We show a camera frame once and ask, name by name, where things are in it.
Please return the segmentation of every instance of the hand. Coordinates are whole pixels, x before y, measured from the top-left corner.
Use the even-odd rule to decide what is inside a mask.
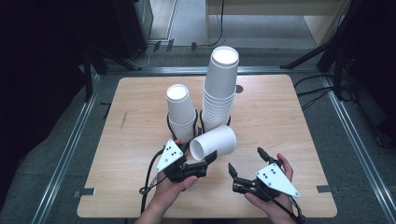
[[[163,215],[172,206],[181,191],[184,191],[197,182],[198,177],[189,176],[183,182],[173,183],[166,178],[163,172],[158,174],[157,182],[161,182],[155,189],[155,194],[148,207],[136,223],[154,224],[161,223]]]
[[[288,160],[282,156],[280,153],[278,153],[277,158],[283,162],[283,168],[285,170],[285,176],[288,178],[288,180],[291,182],[292,177],[293,177],[293,169],[291,168]],[[246,193],[245,198],[250,201],[252,204],[254,204],[256,207],[260,208],[263,212],[265,212],[268,217],[271,219],[272,223],[281,223],[281,224],[287,224],[287,223],[295,223],[289,214],[287,214],[285,211],[283,211],[279,206],[277,206],[273,202],[265,202],[255,196],[252,193]],[[283,206],[285,206],[289,211],[292,210],[292,205],[289,200],[289,197],[285,194],[280,194],[279,196],[276,197],[276,200],[281,203]]]

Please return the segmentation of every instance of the cable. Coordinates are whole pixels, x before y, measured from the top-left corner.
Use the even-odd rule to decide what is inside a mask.
[[[222,0],[222,3],[221,3],[220,36],[219,36],[219,39],[218,39],[215,43],[213,43],[213,44],[205,45],[206,47],[213,47],[213,46],[215,46],[216,44],[218,44],[219,41],[221,40],[222,32],[223,32],[223,27],[222,27],[222,26],[223,26],[223,23],[222,23],[223,15],[224,15],[224,0]]]
[[[132,62],[133,60],[136,60],[136,59],[140,56],[141,53],[139,53],[139,55],[138,55],[137,57],[135,57],[134,59],[129,60],[128,63],[130,63],[130,64],[132,64],[132,65],[134,65],[134,66],[136,66],[136,67],[140,67],[140,68],[146,67],[147,65],[149,65],[149,54],[148,54],[148,50],[151,49],[151,48],[153,48],[153,47],[154,47],[154,46],[148,46],[148,47],[146,48],[146,50],[145,50],[146,56],[148,57],[148,61],[147,61],[145,64],[139,65],[139,64],[136,64],[136,63],[133,63],[133,62]]]
[[[311,106],[316,100],[322,98],[322,96],[324,96],[326,93],[329,93],[329,92],[330,92],[330,90],[326,90],[326,91],[323,92],[319,97],[317,97],[317,98],[315,98],[315,99],[309,101],[309,102],[306,103],[305,105],[303,105],[303,106],[301,107],[301,109],[302,109],[302,110],[306,110],[306,109],[307,109],[309,106]]]
[[[304,216],[301,214],[301,208],[295,201],[292,204],[293,204],[293,206],[295,206],[297,208],[298,211],[300,211],[298,216],[294,215],[294,213],[292,213],[289,209],[287,209],[285,206],[283,206],[283,204],[281,204],[280,202],[275,200],[273,197],[271,197],[267,192],[265,192],[265,190],[262,190],[262,193],[267,198],[269,198],[271,202],[273,202],[278,207],[280,207],[283,211],[285,211],[296,223],[299,223],[299,224],[303,224],[304,223]]]
[[[297,81],[296,84],[294,84],[294,89],[298,86],[298,84],[300,84],[303,81],[306,81],[308,79],[314,78],[314,77],[334,77],[332,75],[317,75],[317,76],[312,76],[312,77],[305,77],[302,78],[301,80]]]
[[[141,193],[141,194],[143,194],[143,197],[142,197],[142,206],[140,207],[140,213],[142,214],[144,211],[145,211],[145,209],[146,209],[146,200],[147,200],[147,197],[148,197],[148,193],[149,193],[149,191],[151,190],[151,188],[152,188],[152,186],[150,186],[150,188],[149,188],[149,174],[150,174],[150,172],[151,172],[151,168],[152,168],[152,165],[154,164],[154,162],[155,162],[155,160],[157,159],[157,157],[159,157],[161,154],[163,154],[163,150],[165,149],[165,147],[163,147],[163,149],[161,149],[160,151],[158,151],[157,152],[157,154],[155,154],[155,156],[152,158],[152,160],[151,160],[151,162],[150,162],[150,164],[149,164],[149,166],[148,166],[148,173],[147,173],[147,175],[146,175],[146,183],[145,183],[145,187],[143,187],[143,188],[141,188],[140,190],[139,190],[139,192]]]
[[[312,90],[312,91],[304,91],[304,92],[297,93],[297,96],[300,97],[300,96],[304,96],[304,95],[309,95],[309,94],[317,92],[317,91],[326,91],[326,90],[332,91],[332,89],[333,89],[333,87],[323,87],[323,88],[319,88],[319,89]]]

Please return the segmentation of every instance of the wooden board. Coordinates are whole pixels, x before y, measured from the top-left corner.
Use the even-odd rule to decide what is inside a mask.
[[[166,90],[176,83],[186,85],[200,111],[204,81],[205,77],[120,81],[85,186],[95,188],[96,193],[81,197],[80,217],[139,217],[142,197],[138,191],[144,186],[149,162],[171,138]],[[328,183],[290,78],[239,76],[237,84],[244,90],[234,98],[230,125],[237,137],[236,151],[214,161],[207,176],[182,192],[165,216],[265,217],[242,194],[232,191],[227,166],[230,162],[240,177],[255,178],[255,172],[267,165],[257,153],[257,147],[262,147],[271,156],[280,152],[290,161],[293,184],[301,193],[296,200],[305,216],[334,217],[337,209],[332,195],[317,191],[317,186]]]

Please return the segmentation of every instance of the floor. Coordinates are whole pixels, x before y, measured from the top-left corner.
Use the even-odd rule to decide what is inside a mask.
[[[190,46],[192,42],[213,44],[220,37],[221,16],[209,16],[206,42],[205,1],[154,0],[151,6],[154,15],[151,41],[161,40],[166,44],[173,40],[175,46]],[[222,28],[219,43],[235,48],[312,49],[317,46],[304,16],[224,15]]]

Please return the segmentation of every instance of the aluminum rail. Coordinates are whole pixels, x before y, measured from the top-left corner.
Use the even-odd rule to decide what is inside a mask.
[[[97,90],[97,86],[100,84],[100,77],[98,75],[95,76],[93,80],[93,88]],[[35,216],[32,220],[32,224],[39,224],[39,223],[45,223],[48,214],[50,213],[50,209],[52,207],[52,204],[55,200],[55,197],[58,193],[58,190],[62,184],[62,181],[64,180],[64,175],[67,171],[67,168],[70,164],[70,161],[73,157],[74,151],[76,149],[76,145],[78,143],[78,139],[81,136],[82,130],[84,129],[85,123],[87,121],[88,116],[91,113],[91,109],[93,106],[93,103],[95,101],[97,95],[97,91],[95,91],[92,95],[92,97],[87,101],[84,106],[82,107],[82,110],[78,116],[78,120],[76,122],[76,125],[67,141],[67,144],[64,148],[64,152],[59,159],[58,165],[55,168],[55,171],[52,175],[52,178],[50,179],[44,196],[40,202],[40,205],[38,206]]]
[[[207,72],[207,66],[196,67],[148,67],[142,70],[130,71],[119,65],[108,66],[111,74],[123,74],[132,77],[149,77],[149,76],[202,76]],[[279,66],[239,66],[238,75],[271,75],[271,74],[298,74],[313,73],[317,74],[318,69],[315,66],[300,67],[294,69],[280,69]]]
[[[328,77],[323,78],[323,84],[325,87],[332,86],[332,82]],[[382,179],[381,174],[376,169],[376,166],[371,159],[367,148],[361,141],[359,133],[353,125],[353,122],[347,113],[347,109],[345,108],[344,103],[338,101],[337,97],[332,91],[329,92],[329,96],[332,101],[332,105],[334,106],[334,109],[337,112],[337,115],[340,118],[344,129],[346,130],[346,134],[352,144],[353,149],[355,150],[356,156],[361,163],[361,167],[364,173],[367,175],[367,178],[373,188],[375,196],[378,199],[379,204],[381,205],[382,210],[385,213],[385,216],[387,217],[388,222],[396,223],[395,202],[390,194],[388,187]]]

